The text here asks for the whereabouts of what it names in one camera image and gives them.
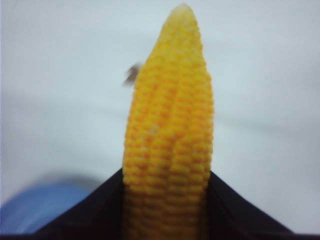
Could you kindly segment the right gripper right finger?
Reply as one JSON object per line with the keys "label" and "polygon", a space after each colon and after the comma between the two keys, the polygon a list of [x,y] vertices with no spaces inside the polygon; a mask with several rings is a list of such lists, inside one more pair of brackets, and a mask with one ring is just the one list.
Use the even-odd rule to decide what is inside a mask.
{"label": "right gripper right finger", "polygon": [[295,233],[247,201],[215,173],[207,187],[210,240],[318,240],[318,234]]}

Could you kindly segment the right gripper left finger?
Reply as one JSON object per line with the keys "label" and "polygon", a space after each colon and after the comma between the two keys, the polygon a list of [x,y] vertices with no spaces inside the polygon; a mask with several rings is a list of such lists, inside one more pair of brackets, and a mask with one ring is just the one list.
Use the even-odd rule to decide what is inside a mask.
{"label": "right gripper left finger", "polygon": [[123,174],[119,169],[87,197],[33,233],[1,235],[2,240],[119,240],[122,231]]}

